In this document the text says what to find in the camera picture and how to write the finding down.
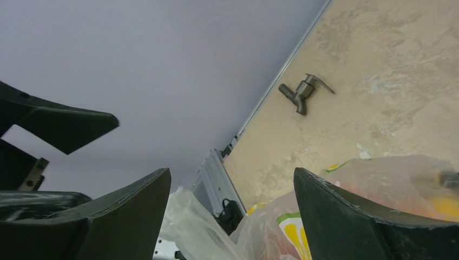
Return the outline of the orange yellow fake mango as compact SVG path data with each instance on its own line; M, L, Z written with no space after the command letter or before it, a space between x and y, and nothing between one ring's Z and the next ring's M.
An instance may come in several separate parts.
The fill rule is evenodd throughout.
M432 216L436 219L458 222L458 198L434 197L429 200Z

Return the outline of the grey metal tap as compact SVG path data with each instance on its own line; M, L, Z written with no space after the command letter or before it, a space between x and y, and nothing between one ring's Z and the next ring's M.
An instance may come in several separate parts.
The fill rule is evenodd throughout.
M306 74L306 78L300 81L295 91L285 84L280 84L278 90L296 106L296 112L300 115L307 114L306 100L316 90L316 83L322 85L327 91L332 94L336 92L330 88L323 80L312 74Z

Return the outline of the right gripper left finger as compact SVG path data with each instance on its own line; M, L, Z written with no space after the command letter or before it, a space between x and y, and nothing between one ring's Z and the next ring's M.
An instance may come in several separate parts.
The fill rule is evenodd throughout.
M96 199L78 192L1 192L1 259L152 259L171 173Z

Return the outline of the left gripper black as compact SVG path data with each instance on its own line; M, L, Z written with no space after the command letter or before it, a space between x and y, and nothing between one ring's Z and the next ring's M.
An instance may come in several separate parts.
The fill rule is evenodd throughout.
M41 99L1 82L1 135L18 125L64 154L119 127L106 112ZM1 220L44 219L91 201L78 192L39 191L48 165L1 140Z

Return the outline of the clear plastic bag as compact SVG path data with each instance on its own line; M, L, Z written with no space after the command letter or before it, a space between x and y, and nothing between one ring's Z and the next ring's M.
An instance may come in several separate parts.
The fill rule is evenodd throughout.
M425 155L351 159L317 176L394 210L436 219L429 200L458 198L458 171ZM169 196L160 231L177 250L169 259L313 259L295 191L238 213L234 201L211 215L189 191Z

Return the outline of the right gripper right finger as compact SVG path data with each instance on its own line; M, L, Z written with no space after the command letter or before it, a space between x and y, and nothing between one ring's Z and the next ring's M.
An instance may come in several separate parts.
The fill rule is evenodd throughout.
M294 191L313 259L458 259L458 224L377 204L304 168Z

